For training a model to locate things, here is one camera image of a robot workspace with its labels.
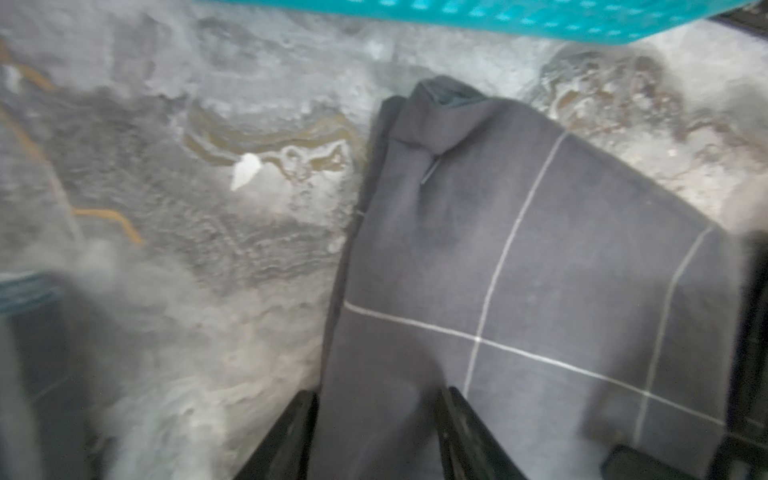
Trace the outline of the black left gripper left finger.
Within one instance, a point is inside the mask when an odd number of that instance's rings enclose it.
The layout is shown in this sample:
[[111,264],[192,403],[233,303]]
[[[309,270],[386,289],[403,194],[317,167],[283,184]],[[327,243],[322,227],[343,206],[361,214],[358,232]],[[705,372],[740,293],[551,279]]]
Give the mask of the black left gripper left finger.
[[317,393],[299,391],[234,479],[306,479],[317,410]]

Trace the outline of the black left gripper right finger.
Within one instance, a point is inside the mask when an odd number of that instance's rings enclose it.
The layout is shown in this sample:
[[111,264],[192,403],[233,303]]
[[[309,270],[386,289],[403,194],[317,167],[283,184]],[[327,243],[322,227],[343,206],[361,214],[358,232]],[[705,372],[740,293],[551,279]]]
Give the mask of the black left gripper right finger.
[[526,479],[457,388],[441,389],[435,425],[445,479]]

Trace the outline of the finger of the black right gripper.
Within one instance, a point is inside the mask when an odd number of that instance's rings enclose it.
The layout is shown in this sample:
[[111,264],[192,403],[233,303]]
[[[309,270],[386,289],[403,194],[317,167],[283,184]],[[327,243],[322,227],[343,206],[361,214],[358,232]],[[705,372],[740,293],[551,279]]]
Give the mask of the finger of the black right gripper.
[[746,238],[750,272],[742,287],[724,411],[693,405],[702,392],[679,399],[648,397],[651,418],[638,420],[640,439],[658,448],[619,444],[600,467],[604,479],[765,479],[767,477],[767,235]]

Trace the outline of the dark grey checked pillowcase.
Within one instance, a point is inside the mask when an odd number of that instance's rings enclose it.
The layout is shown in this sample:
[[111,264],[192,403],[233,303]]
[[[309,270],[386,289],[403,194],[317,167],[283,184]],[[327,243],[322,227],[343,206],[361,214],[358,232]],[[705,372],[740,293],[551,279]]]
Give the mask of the dark grey checked pillowcase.
[[617,444],[700,478],[724,435],[729,235],[451,78],[382,103],[332,302],[312,479],[440,478],[446,386],[530,479],[595,479]]

